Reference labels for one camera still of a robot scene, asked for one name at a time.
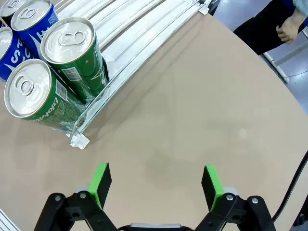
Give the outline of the person's left hand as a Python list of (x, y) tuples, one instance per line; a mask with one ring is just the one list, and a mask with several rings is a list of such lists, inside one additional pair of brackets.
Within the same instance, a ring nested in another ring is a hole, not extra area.
[(299, 28), (304, 23), (305, 19), (306, 16), (298, 9), (295, 9), (293, 14), (283, 22), (282, 26), (276, 27), (280, 40), (287, 44), (296, 40)]

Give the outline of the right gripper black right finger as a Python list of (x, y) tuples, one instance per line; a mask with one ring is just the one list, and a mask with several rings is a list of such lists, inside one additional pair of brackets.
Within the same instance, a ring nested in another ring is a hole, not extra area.
[(225, 192), (213, 165), (204, 167), (201, 184), (209, 212), (196, 231), (221, 231), (227, 223), (236, 224), (240, 231), (276, 230), (264, 199), (254, 195), (244, 200)]

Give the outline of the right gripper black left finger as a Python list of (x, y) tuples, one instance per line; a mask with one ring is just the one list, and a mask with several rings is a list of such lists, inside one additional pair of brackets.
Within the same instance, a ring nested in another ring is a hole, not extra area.
[(69, 197), (59, 192), (50, 194), (34, 230), (69, 231), (76, 221), (85, 221), (91, 231), (116, 231), (103, 211), (111, 182), (109, 164), (102, 163), (87, 190)]

